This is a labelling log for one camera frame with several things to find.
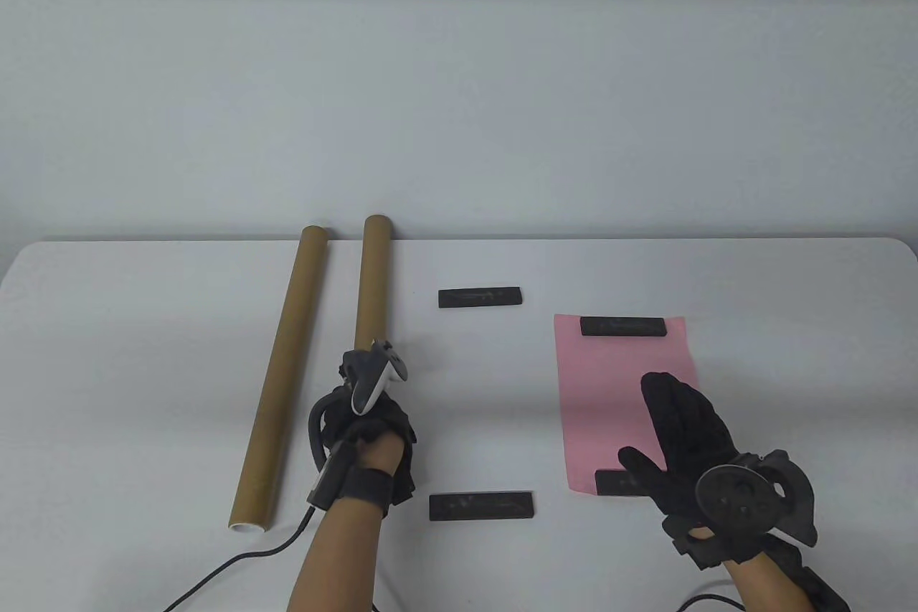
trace cardboard tube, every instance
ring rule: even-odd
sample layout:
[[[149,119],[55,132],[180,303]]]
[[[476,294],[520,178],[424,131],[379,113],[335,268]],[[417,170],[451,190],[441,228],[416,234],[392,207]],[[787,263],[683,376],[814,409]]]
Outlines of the cardboard tube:
[[[281,461],[312,337],[327,253],[328,232],[316,226],[304,229],[296,248],[249,448],[242,462],[236,499],[229,514],[230,529],[263,531],[271,527]]]
[[[374,339],[386,339],[391,248],[392,221],[386,215],[370,215],[364,222],[355,349],[369,351]]]

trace pink sheet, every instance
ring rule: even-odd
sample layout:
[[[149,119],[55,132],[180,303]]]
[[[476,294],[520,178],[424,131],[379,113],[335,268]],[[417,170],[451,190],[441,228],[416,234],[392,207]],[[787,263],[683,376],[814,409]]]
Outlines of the pink sheet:
[[[619,448],[632,445],[665,468],[640,377],[670,372],[698,387],[684,318],[666,318],[664,337],[584,337],[580,316],[554,317],[567,485],[596,494],[597,469],[620,469]]]

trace black rectangular bar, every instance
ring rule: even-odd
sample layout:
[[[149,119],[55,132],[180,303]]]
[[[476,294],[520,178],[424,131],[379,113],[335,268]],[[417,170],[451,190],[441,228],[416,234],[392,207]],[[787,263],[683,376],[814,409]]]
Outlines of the black rectangular bar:
[[[443,493],[430,495],[430,521],[532,518],[532,493]]]
[[[583,316],[580,334],[588,337],[664,337],[666,321],[663,318]]]
[[[442,288],[437,293],[440,308],[475,308],[476,306],[519,306],[519,287]]]
[[[596,471],[596,492],[613,497],[647,497],[647,491],[636,484],[628,471]]]

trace hand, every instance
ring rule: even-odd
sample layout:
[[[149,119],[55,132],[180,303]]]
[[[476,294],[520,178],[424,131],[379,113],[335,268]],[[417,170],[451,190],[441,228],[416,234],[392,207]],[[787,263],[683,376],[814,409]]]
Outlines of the hand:
[[[341,395],[325,409],[323,419],[321,441],[325,447],[331,449],[337,441],[357,442],[363,465],[392,475],[393,504],[400,504],[414,494],[411,445],[417,442],[417,437],[407,414],[392,397],[383,392],[369,412],[355,415],[350,395]],[[387,438],[389,435],[399,442]]]
[[[381,434],[373,442],[357,442],[360,457],[357,462],[365,469],[386,471],[393,476],[404,455],[404,440],[392,431]]]
[[[738,455],[730,431],[701,392],[669,373],[647,373],[640,392],[650,412],[653,430],[663,449],[668,472],[633,447],[619,450],[619,461],[668,518],[663,523],[672,537],[688,534],[707,540],[718,527],[699,507],[695,484],[705,471],[729,463]],[[721,536],[724,551],[744,562],[761,552],[757,541]]]

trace gray wall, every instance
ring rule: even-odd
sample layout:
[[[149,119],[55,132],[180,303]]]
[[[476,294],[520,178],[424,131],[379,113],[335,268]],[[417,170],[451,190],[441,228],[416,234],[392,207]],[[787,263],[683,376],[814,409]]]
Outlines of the gray wall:
[[[45,235],[896,235],[918,0],[0,0]]]

